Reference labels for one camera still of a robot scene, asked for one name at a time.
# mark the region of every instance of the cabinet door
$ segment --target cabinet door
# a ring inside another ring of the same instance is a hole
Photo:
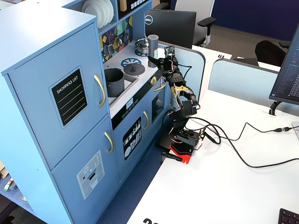
[[[140,160],[161,127],[162,116],[169,108],[169,88],[155,92],[156,88],[157,86],[152,87],[114,130],[120,182]]]
[[[100,217],[118,189],[109,117],[97,125],[53,170],[53,177],[76,224]]]
[[[120,182],[146,150],[144,142],[151,120],[150,110],[146,110],[149,104],[144,101],[146,97],[144,96],[114,129],[116,164]]]
[[[50,169],[107,114],[97,38],[89,25],[9,73]]]

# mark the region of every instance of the white plate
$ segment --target white plate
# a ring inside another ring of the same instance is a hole
[[[99,2],[99,4],[102,6],[103,8],[103,11],[104,11],[104,17],[105,17],[105,20],[104,20],[104,26],[106,26],[108,24],[108,21],[109,21],[109,9],[108,9],[108,6],[107,4],[103,1],[103,0],[97,0]]]
[[[127,158],[128,156],[129,156],[129,154],[130,154],[130,152],[131,152],[131,146],[129,146],[128,148],[127,148],[127,150],[126,150],[126,152],[125,152],[125,158]]]
[[[102,28],[105,22],[104,10],[96,0],[87,0],[82,6],[82,12],[98,17],[98,28]]]
[[[108,23],[110,23],[113,19],[113,15],[114,15],[114,11],[113,11],[113,5],[111,3],[110,0],[103,0],[107,6],[108,6],[108,9],[109,9],[109,20],[108,20]]]

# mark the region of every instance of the gray pot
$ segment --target gray pot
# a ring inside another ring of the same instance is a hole
[[[139,39],[135,42],[136,50],[142,54],[149,53],[149,41],[147,38]]]
[[[125,79],[120,69],[106,69],[105,79],[108,97],[118,97],[125,90]]]

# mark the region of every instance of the blue wall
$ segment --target blue wall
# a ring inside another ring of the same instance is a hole
[[[299,0],[215,0],[215,25],[290,41],[299,23]]]

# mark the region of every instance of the computer screen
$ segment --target computer screen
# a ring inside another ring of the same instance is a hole
[[[299,30],[295,32],[289,51],[277,76],[270,99],[299,105]]]
[[[150,10],[145,13],[145,34],[156,34],[159,40],[192,48],[196,12]]]

